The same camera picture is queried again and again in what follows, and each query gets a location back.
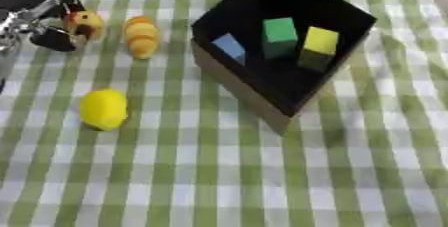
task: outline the toy bee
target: toy bee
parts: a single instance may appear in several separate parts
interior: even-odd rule
[[[145,16],[129,19],[125,24],[124,34],[129,50],[137,59],[151,57],[160,44],[159,29],[154,21]]]

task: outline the robotic hand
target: robotic hand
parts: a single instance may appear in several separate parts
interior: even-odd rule
[[[85,44],[94,27],[78,25],[66,30],[42,22],[49,18],[70,20],[80,11],[85,11],[80,0],[0,0],[0,93],[25,35],[30,34],[30,41],[37,46],[61,52],[75,51]]]

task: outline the green cube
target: green cube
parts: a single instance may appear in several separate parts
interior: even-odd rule
[[[339,33],[310,27],[305,45],[299,57],[299,66],[316,71],[325,71],[336,54]]]
[[[263,52],[267,59],[279,58],[294,50],[297,33],[292,18],[264,20],[263,28]]]

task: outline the black box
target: black box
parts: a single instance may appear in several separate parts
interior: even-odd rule
[[[282,17],[294,20],[299,34],[297,52],[310,26],[339,32],[336,55],[324,73],[298,67],[298,55],[274,61],[264,58],[263,20]],[[344,0],[222,0],[193,24],[192,42],[196,63],[283,134],[292,118],[335,74],[375,22],[373,16]],[[226,33],[246,49],[245,65],[211,43]]]

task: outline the wooden block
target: wooden block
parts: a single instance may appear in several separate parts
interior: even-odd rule
[[[238,61],[239,63],[245,63],[246,51],[241,44],[232,36],[227,33],[213,41],[217,47],[224,51],[227,55]]]
[[[300,54],[300,67],[325,71],[336,54],[339,33],[317,27],[310,27]]]
[[[263,21],[263,51],[267,59],[275,59],[292,52],[297,44],[297,33],[292,18]]]

